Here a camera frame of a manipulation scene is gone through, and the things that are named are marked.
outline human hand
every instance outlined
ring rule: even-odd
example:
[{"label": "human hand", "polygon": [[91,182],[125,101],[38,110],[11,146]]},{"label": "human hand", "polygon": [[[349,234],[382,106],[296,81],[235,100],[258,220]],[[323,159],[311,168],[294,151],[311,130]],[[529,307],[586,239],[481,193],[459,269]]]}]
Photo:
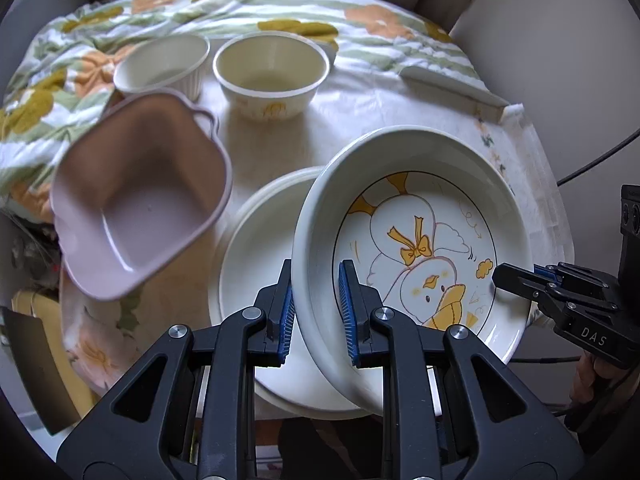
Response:
[{"label": "human hand", "polygon": [[[622,379],[627,372],[628,370],[616,368],[605,360],[585,352],[575,368],[574,383],[569,396],[574,402],[585,404],[593,399],[593,383],[597,376],[606,379],[607,383],[613,384]],[[602,410],[603,415],[615,412],[623,406],[635,393],[639,381],[640,367],[636,367],[636,370],[629,375],[625,382],[613,392],[610,401]]]}]

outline orange bow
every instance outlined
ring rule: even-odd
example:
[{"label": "orange bow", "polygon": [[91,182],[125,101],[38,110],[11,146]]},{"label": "orange bow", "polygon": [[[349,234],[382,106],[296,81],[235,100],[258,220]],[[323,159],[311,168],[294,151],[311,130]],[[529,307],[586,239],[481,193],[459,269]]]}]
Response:
[{"label": "orange bow", "polygon": [[396,242],[400,242],[406,245],[408,249],[400,249],[400,257],[404,261],[404,264],[410,266],[418,256],[431,256],[431,246],[429,244],[429,237],[422,234],[422,220],[419,216],[415,218],[415,244],[409,240],[409,238],[402,236],[395,227],[391,228],[391,231],[387,235]]}]

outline metal screw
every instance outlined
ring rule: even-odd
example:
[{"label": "metal screw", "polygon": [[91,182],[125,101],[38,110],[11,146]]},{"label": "metal screw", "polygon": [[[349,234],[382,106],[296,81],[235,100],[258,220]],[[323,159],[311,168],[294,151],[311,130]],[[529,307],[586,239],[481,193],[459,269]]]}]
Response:
[{"label": "metal screw", "polygon": [[189,329],[184,325],[173,325],[169,329],[169,337],[180,339],[181,337],[184,337],[188,331]]},{"label": "metal screw", "polygon": [[248,306],[242,311],[242,317],[245,319],[258,319],[262,315],[262,310],[256,306]]},{"label": "metal screw", "polygon": [[469,330],[463,325],[453,325],[449,327],[449,333],[455,339],[465,339],[469,335]]},{"label": "metal screw", "polygon": [[374,314],[378,319],[381,319],[382,321],[387,321],[396,315],[394,310],[392,308],[389,308],[388,306],[381,306],[380,308],[377,308]]}]

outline round white plate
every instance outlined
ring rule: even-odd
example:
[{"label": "round white plate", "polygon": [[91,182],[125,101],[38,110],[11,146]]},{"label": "round white plate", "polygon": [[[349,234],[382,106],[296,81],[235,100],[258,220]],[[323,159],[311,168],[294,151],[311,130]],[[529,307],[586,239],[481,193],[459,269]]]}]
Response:
[{"label": "round white plate", "polygon": [[491,280],[502,262],[533,267],[522,217],[497,171],[443,132],[394,126],[351,143],[313,184],[296,228],[291,279],[306,346],[340,393],[382,413],[382,371],[357,370],[347,354],[343,259],[386,305],[440,330],[466,324],[505,362],[522,337],[530,303]]},{"label": "round white plate", "polygon": [[[306,168],[274,180],[238,211],[216,247],[209,286],[209,315],[217,324],[254,304],[258,291],[278,281],[291,257],[298,215],[322,168]],[[280,368],[255,369],[255,393],[299,416],[340,419],[365,415],[320,373],[294,323],[291,349]]]}]

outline pink bowl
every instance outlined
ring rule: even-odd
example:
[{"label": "pink bowl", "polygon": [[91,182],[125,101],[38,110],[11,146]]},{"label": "pink bowl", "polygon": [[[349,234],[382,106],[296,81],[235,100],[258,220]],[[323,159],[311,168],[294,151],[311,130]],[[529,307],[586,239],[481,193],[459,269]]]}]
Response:
[{"label": "pink bowl", "polygon": [[[207,137],[195,121],[210,121]],[[120,298],[220,217],[231,163],[218,122],[181,94],[139,94],[113,107],[65,153],[51,208],[66,268],[96,300]]]}]

